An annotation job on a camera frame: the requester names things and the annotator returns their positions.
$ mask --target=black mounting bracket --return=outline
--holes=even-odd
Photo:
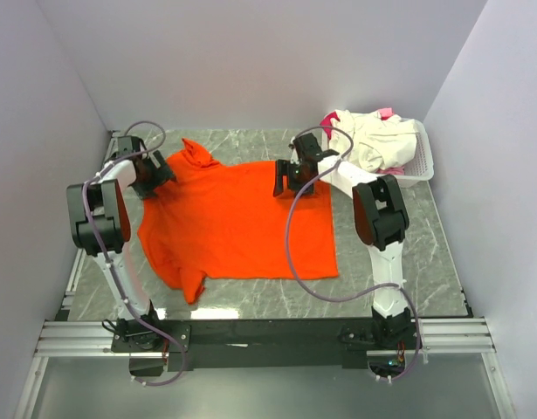
[[[305,134],[293,140],[290,148],[294,148],[298,162],[289,160],[276,160],[276,181],[273,196],[279,196],[284,192],[284,177],[287,179],[287,188],[299,191],[303,185],[319,174],[318,162],[329,155],[338,155],[335,150],[322,151],[317,138],[313,134]],[[304,195],[312,195],[314,186],[311,185]]]
[[[359,183],[352,188],[352,193],[355,230],[363,243],[384,251],[388,244],[404,240],[410,220],[393,175]],[[377,202],[384,205],[379,208]]]
[[[346,319],[219,319],[160,320],[160,327],[181,341],[188,354],[187,369],[224,367],[292,367],[340,365],[367,368],[367,351],[396,350],[403,340],[407,350],[415,349],[415,325],[401,334],[379,330],[371,318]],[[122,339],[113,341],[112,352],[161,352],[127,347]],[[160,362],[142,361],[131,365],[141,375],[151,374]],[[168,371],[178,371],[181,354],[169,346]]]
[[[144,141],[133,135],[125,135],[117,138],[117,153],[112,155],[112,159],[117,159],[123,155],[130,155],[146,149]],[[154,151],[154,158],[158,165],[154,163],[149,155],[145,157],[138,155],[132,159],[136,171],[136,182],[131,186],[140,199],[155,197],[154,189],[163,185],[167,181],[176,181],[175,174],[167,164],[159,150]]]

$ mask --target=laundry basket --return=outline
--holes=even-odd
[[[400,188],[410,188],[420,181],[429,181],[433,177],[433,157],[431,156],[431,147],[429,137],[425,132],[425,127],[419,120],[416,121],[417,144],[414,159],[404,166],[403,175],[395,175]],[[328,138],[322,135],[324,141],[321,141],[321,148],[328,149]]]

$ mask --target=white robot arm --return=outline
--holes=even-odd
[[[331,155],[318,163],[319,173],[325,172],[333,167],[340,158]],[[349,161],[343,161],[338,168],[328,175],[320,178],[323,182],[341,190],[344,194],[353,198],[354,187],[360,183],[368,184],[378,179],[378,176],[358,168]],[[367,245],[371,256],[371,266],[373,268],[373,282],[377,284],[398,284],[403,286],[402,274],[402,249],[403,242],[394,241],[381,251],[373,244]],[[375,291],[373,308],[383,316],[397,316],[408,308],[403,295],[393,288],[381,288]]]

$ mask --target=white wall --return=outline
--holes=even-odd
[[[0,419],[16,407],[74,246],[65,188],[95,171],[106,131],[31,0],[0,0]]]
[[[489,0],[425,125],[461,280],[537,418],[537,0]]]
[[[485,0],[38,0],[110,129],[422,119]]]

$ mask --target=gray marble surface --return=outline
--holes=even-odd
[[[164,156],[182,148],[181,138],[203,144],[226,165],[245,161],[288,159],[290,139],[299,130],[176,130],[162,146]],[[136,132],[148,145],[159,141],[156,132]],[[371,297],[342,304],[308,295],[290,279],[206,279],[206,291],[189,306],[179,290],[169,289],[152,271],[135,232],[142,205],[130,189],[124,194],[133,226],[130,251],[138,276],[161,316],[168,319],[270,319],[369,316]],[[464,296],[427,182],[403,189],[410,216],[403,252],[406,289],[422,316],[466,315]],[[334,234],[339,278],[309,281],[317,292],[333,297],[358,292],[372,284],[371,263],[355,233],[352,203],[333,190]],[[77,277],[69,320],[114,318],[113,294],[98,266],[84,258]]]

